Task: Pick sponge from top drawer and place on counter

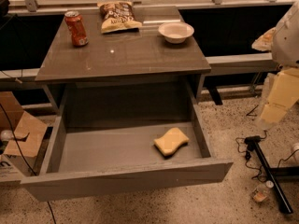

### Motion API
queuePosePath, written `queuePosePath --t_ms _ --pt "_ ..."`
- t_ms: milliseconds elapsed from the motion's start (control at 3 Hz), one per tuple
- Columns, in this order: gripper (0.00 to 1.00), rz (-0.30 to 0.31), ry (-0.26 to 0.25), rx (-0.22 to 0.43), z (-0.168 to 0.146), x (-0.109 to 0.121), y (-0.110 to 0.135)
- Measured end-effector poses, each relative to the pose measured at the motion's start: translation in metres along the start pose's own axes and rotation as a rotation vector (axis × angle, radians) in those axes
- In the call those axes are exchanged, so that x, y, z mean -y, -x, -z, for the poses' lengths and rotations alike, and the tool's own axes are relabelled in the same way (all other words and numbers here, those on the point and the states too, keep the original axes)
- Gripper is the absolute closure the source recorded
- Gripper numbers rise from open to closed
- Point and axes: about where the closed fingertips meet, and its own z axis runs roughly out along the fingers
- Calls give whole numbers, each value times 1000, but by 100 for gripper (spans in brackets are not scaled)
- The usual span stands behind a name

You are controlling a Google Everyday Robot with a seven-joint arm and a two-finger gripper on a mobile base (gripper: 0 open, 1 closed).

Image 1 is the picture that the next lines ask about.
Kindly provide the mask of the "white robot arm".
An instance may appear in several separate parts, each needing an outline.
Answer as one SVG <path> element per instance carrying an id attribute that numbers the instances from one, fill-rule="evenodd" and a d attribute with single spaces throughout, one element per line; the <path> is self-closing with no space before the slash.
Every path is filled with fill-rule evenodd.
<path id="1" fill-rule="evenodd" d="M 269 130 L 299 100 L 299 2 L 296 1 L 277 25 L 256 39 L 251 47 L 270 51 L 272 60 L 282 66 L 263 84 L 256 124 Z"/>

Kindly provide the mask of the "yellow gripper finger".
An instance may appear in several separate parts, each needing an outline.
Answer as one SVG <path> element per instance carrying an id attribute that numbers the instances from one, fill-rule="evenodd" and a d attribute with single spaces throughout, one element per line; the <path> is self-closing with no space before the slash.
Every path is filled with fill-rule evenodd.
<path id="1" fill-rule="evenodd" d="M 299 100 L 299 69 L 283 69 L 274 77 L 272 88 L 260 115 L 263 125 L 279 123 Z"/>

